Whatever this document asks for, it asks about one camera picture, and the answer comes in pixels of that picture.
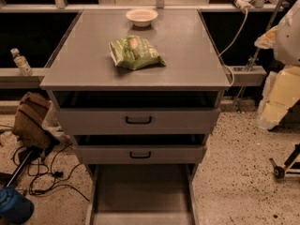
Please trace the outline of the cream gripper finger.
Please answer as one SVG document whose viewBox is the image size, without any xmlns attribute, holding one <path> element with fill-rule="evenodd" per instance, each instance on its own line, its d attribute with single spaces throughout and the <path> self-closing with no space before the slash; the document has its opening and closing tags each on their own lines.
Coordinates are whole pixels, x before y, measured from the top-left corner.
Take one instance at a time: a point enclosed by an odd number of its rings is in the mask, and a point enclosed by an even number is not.
<svg viewBox="0 0 300 225">
<path fill-rule="evenodd" d="M 271 71 L 265 80 L 258 109 L 259 128 L 272 129 L 300 100 L 300 67 L 286 66 L 279 73 Z"/>
</svg>

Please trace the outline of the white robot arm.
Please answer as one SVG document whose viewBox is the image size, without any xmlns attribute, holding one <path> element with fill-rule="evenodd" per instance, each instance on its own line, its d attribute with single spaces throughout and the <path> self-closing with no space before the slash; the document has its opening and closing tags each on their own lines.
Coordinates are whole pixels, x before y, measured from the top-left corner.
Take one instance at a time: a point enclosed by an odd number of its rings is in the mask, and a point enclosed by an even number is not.
<svg viewBox="0 0 300 225">
<path fill-rule="evenodd" d="M 279 73 L 267 76 L 258 109 L 258 127 L 272 129 L 300 100 L 300 0 L 255 46 L 272 49 L 275 59 L 284 65 Z"/>
</svg>

